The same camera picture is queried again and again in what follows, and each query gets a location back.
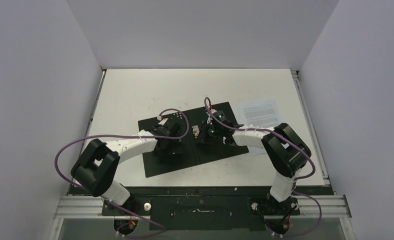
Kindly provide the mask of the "white folder with black inside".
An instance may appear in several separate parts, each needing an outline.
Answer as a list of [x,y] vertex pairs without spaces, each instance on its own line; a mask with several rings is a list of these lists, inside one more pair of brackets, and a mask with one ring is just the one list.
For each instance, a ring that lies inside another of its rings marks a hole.
[[154,177],[217,160],[243,155],[249,152],[246,146],[231,146],[206,135],[204,143],[198,142],[196,136],[201,132],[201,125],[207,121],[208,115],[204,107],[186,110],[185,115],[190,123],[188,135],[161,151],[144,153],[143,164],[145,177]]

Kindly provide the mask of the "printed paper sheet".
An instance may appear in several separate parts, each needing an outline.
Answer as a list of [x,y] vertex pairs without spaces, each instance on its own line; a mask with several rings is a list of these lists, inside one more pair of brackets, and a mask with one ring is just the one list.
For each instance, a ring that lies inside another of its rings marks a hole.
[[271,99],[241,103],[233,110],[238,123],[247,126],[270,128],[282,122],[277,104]]

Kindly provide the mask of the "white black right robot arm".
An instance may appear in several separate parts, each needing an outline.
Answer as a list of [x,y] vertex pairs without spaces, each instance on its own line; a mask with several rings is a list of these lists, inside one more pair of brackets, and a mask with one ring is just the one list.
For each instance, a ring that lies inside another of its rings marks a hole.
[[224,144],[233,147],[264,149],[276,170],[268,210],[281,214],[287,208],[287,199],[293,194],[299,172],[310,162],[311,150],[287,124],[276,127],[257,128],[233,124],[222,111],[213,111],[199,126],[195,135],[201,145]]

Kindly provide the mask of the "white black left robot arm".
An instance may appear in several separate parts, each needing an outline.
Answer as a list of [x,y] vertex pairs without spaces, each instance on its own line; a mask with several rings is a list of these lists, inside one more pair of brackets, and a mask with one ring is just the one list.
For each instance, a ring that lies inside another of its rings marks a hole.
[[118,165],[143,153],[163,154],[180,146],[181,131],[181,124],[166,118],[126,139],[108,142],[93,139],[79,156],[70,174],[92,196],[112,201],[116,211],[128,215],[134,209],[134,201],[130,191],[114,179]]

